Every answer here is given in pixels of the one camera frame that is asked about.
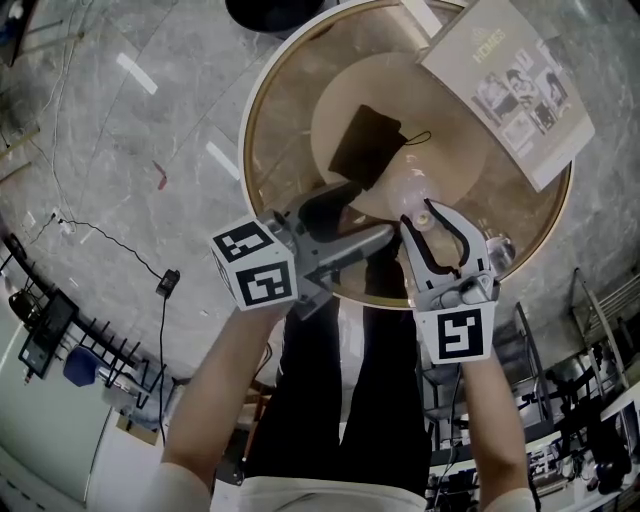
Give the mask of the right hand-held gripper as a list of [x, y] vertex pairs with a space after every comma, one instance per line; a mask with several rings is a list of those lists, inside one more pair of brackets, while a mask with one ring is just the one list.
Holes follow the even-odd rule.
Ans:
[[409, 217], [402, 215], [400, 233], [420, 292], [413, 299], [416, 327], [434, 364], [487, 359], [491, 353], [500, 283], [487, 272], [491, 270], [491, 263], [485, 238], [457, 210], [429, 199], [424, 203], [432, 216], [460, 242], [458, 270], [463, 276], [470, 276], [456, 280], [459, 275], [454, 267], [438, 264], [423, 235]]

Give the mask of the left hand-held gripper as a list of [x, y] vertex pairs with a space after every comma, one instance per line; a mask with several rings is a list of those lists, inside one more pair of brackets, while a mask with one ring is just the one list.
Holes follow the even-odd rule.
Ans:
[[267, 210], [215, 233], [211, 249], [238, 308], [292, 303], [306, 319], [332, 296], [332, 275], [387, 246], [389, 223], [341, 231], [343, 209], [360, 193], [353, 181], [326, 184], [301, 199], [297, 217]]

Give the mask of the clear plastic bottle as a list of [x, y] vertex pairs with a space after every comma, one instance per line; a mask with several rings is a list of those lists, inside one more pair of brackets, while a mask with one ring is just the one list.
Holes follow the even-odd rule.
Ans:
[[414, 154], [396, 154], [387, 169], [386, 195], [395, 217], [407, 216], [416, 230], [427, 232], [435, 218], [425, 200], [439, 200], [440, 189], [420, 158]]

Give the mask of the person's left forearm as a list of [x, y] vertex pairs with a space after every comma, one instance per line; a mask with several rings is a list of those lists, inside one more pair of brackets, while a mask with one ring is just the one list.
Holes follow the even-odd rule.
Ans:
[[233, 311], [172, 416], [164, 463], [180, 466], [208, 488], [213, 486], [269, 337], [291, 306], [285, 302]]

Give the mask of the person's right forearm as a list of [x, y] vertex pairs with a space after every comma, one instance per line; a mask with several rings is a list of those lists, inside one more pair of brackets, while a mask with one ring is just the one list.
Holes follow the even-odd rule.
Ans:
[[528, 487], [525, 434], [519, 410], [496, 356], [462, 365], [471, 451], [480, 507]]

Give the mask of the round glass side table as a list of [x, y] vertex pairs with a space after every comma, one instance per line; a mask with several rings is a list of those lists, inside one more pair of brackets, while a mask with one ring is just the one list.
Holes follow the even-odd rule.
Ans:
[[[425, 0], [444, 32], [473, 0]], [[507, 235], [523, 268], [554, 230], [567, 203], [575, 158], [536, 191], [477, 116], [422, 65], [397, 23], [400, 0], [347, 0], [286, 38], [259, 75], [243, 114], [239, 163], [250, 209], [280, 208], [338, 180], [330, 161], [360, 105], [401, 122], [426, 142], [418, 156], [439, 201], [478, 227]]]

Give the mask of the black fabric pouch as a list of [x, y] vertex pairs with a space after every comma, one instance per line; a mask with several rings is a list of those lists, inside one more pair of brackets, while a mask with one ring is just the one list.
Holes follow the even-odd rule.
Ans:
[[401, 122], [360, 105], [330, 161], [329, 171], [370, 190], [407, 138]]

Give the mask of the person's black trousers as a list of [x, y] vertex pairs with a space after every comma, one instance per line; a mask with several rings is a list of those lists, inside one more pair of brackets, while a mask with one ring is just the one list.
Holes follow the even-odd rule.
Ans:
[[287, 315], [280, 376], [244, 474], [377, 484], [422, 496], [432, 442], [417, 383], [413, 315], [364, 308], [364, 359], [341, 429], [339, 305], [333, 298], [305, 320]]

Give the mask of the black power adapter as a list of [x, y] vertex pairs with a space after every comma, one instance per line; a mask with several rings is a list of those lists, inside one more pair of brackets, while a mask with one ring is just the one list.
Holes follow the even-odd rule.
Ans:
[[167, 269], [156, 287], [156, 293], [163, 299], [168, 299], [180, 281], [180, 271]]

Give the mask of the beige photo magazine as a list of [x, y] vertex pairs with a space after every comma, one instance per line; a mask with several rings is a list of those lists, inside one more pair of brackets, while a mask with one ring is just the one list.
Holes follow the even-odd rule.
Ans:
[[473, 0], [422, 61], [542, 191], [595, 134], [567, 72], [510, 0]]

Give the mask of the white booklet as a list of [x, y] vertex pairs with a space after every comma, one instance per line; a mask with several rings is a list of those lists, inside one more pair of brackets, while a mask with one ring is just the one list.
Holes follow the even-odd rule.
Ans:
[[409, 40], [420, 50], [428, 48], [442, 30], [443, 24], [425, 0], [400, 0], [397, 23]]

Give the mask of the black round stool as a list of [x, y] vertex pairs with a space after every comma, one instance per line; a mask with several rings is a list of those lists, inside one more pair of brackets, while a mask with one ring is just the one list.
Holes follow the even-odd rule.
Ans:
[[230, 17], [241, 27], [273, 36], [293, 31], [336, 5], [336, 0], [224, 0]]

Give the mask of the person's white shirt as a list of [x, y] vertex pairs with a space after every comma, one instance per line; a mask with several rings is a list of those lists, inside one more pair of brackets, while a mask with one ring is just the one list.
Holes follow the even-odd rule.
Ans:
[[[390, 486], [252, 477], [239, 487], [234, 512], [426, 512], [426, 505], [425, 498]], [[193, 472], [162, 463], [139, 512], [212, 512], [212, 495]]]

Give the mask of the black flat box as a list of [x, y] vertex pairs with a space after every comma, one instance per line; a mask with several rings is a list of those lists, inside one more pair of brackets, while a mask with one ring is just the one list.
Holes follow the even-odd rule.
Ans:
[[69, 325], [75, 320], [78, 306], [62, 291], [56, 290], [46, 304], [38, 322], [31, 329], [19, 353], [29, 373], [40, 379], [45, 377]]

